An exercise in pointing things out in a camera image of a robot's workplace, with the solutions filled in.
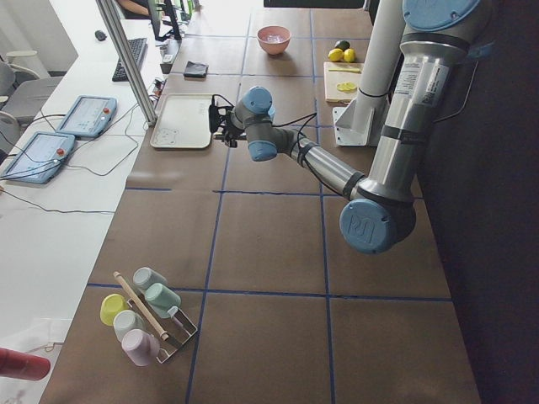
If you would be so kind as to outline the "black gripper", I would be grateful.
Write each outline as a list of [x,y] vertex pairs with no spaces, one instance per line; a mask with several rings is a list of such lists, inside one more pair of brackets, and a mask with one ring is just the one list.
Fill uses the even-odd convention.
[[226,112],[225,126],[223,129],[223,141],[228,147],[237,147],[237,141],[241,136],[241,130],[232,122],[232,111]]

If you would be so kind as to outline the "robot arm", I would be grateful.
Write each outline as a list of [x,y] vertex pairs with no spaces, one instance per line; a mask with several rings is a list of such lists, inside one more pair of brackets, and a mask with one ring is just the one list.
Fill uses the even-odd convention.
[[411,184],[435,121],[451,69],[474,55],[488,26],[490,1],[383,1],[377,9],[356,97],[335,111],[341,145],[375,145],[362,173],[308,140],[278,127],[266,88],[250,88],[224,114],[210,108],[210,131],[235,147],[246,141],[251,158],[286,154],[347,199],[339,227],[354,249],[383,253],[406,238],[416,214]]

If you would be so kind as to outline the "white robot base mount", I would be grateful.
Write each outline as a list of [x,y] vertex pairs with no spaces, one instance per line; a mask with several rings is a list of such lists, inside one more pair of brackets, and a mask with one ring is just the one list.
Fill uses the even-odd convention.
[[392,80],[401,57],[400,42],[404,27],[403,2],[381,0],[357,95],[347,107],[333,109],[337,145],[378,144],[389,109]]

